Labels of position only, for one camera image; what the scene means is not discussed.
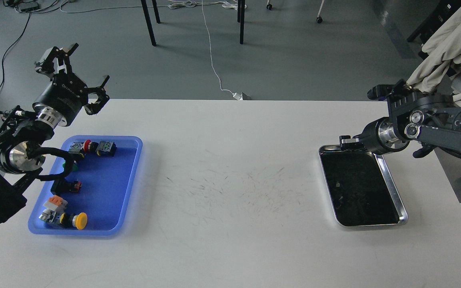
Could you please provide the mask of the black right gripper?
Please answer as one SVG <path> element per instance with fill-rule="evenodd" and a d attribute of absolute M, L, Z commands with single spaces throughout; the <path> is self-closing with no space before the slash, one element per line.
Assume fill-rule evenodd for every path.
<path fill-rule="evenodd" d="M 363 151 L 365 147 L 376 155 L 400 152 L 409 144 L 395 134 L 394 126 L 387 117 L 369 123 L 362 133 L 354 137 L 340 135 L 339 142 L 341 152 Z"/>

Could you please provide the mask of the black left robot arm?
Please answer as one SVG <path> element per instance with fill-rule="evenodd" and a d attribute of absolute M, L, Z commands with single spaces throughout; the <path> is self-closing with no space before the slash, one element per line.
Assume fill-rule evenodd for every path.
<path fill-rule="evenodd" d="M 20 106 L 0 111 L 0 224 L 25 207 L 23 193 L 34 180 L 65 179 L 71 173 L 71 153 L 43 146 L 54 129 L 71 125 L 81 109 L 88 115 L 99 113 L 109 101 L 104 89 L 109 76 L 101 85 L 88 87 L 73 73 L 70 56 L 77 47 L 52 47 L 36 62 L 36 72 L 49 77 L 50 83 L 33 103 L 33 111 Z"/>

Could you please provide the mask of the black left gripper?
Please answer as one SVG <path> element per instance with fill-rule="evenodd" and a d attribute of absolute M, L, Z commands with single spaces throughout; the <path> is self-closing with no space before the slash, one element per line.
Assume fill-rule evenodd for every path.
<path fill-rule="evenodd" d="M 96 115 L 110 100 L 105 85 L 110 79 L 104 75 L 103 82 L 97 87 L 85 87 L 82 80 L 73 76 L 70 56 L 79 47 L 74 43 L 69 48 L 52 47 L 45 51 L 42 58 L 35 62 L 35 71 L 49 77 L 51 82 L 44 92 L 33 103 L 33 109 L 38 112 L 43 107 L 49 107 L 63 116 L 60 126 L 69 126 L 84 106 L 87 115 Z M 97 100 L 88 103 L 88 95 L 97 95 Z"/>

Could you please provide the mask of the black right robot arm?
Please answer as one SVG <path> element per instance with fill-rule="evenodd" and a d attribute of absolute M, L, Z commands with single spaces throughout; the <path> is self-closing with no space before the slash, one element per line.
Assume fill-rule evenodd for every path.
<path fill-rule="evenodd" d="M 461 106 L 453 97 L 421 92 L 404 80 L 371 88 L 369 100 L 386 101 L 389 115 L 369 123 L 356 136 L 340 136 L 343 150 L 366 150 L 377 155 L 404 150 L 421 143 L 413 157 L 422 158 L 435 148 L 461 159 Z"/>

